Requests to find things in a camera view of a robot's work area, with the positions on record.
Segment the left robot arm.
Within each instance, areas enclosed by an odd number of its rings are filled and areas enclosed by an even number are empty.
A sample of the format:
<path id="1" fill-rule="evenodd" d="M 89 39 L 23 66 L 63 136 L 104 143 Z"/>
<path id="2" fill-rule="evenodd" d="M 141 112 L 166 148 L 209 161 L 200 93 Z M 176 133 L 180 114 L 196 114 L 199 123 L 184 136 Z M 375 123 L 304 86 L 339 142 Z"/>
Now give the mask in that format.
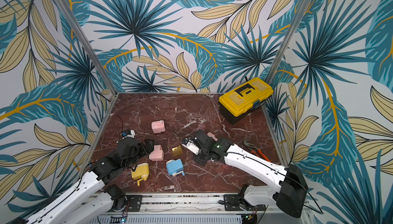
<path id="1" fill-rule="evenodd" d="M 84 224 L 109 210 L 124 214 L 130 205 L 126 194 L 110 182 L 154 150 L 155 142 L 125 137 L 115 150 L 92 163 L 90 169 L 57 199 L 14 224 Z"/>

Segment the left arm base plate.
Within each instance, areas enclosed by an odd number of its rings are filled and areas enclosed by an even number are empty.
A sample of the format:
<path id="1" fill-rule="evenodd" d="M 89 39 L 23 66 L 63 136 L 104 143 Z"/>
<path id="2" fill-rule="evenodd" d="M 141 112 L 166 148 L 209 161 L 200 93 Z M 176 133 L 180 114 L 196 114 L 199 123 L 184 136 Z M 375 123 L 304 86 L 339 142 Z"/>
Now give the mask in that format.
<path id="1" fill-rule="evenodd" d="M 142 204 L 142 195 L 127 194 L 114 200 L 112 212 L 139 212 Z"/>

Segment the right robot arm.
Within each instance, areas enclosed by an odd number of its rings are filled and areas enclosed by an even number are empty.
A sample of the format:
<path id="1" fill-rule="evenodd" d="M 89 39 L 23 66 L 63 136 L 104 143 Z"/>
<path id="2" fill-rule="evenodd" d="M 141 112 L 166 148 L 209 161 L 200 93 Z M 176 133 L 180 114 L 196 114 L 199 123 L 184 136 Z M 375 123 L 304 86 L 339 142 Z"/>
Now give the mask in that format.
<path id="1" fill-rule="evenodd" d="M 238 194 L 242 205 L 276 205 L 293 218 L 301 217 L 309 188 L 296 165 L 277 165 L 247 152 L 231 140 L 216 140 L 202 130 L 185 137 L 182 145 L 194 153 L 194 160 L 201 165 L 209 160 L 218 161 L 243 170 L 270 188 L 244 186 Z"/>

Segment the blue pencil sharpener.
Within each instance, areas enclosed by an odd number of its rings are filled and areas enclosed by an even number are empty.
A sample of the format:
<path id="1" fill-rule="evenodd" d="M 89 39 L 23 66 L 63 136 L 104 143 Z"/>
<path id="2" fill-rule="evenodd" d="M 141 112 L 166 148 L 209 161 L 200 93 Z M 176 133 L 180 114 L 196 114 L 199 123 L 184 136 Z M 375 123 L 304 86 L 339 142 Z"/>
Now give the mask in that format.
<path id="1" fill-rule="evenodd" d="M 171 176 L 176 176 L 176 175 L 185 175 L 184 173 L 184 165 L 181 161 L 181 159 L 171 159 L 166 163 L 166 168 Z"/>

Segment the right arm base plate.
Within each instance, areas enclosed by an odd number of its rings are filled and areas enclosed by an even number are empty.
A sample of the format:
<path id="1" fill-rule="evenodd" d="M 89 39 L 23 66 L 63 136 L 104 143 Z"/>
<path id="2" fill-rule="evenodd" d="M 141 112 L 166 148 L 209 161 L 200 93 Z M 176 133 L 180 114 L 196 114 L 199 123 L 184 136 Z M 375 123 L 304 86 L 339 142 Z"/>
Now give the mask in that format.
<path id="1" fill-rule="evenodd" d="M 266 205 L 253 206 L 237 194 L 224 194 L 223 202 L 225 211 L 265 211 Z"/>

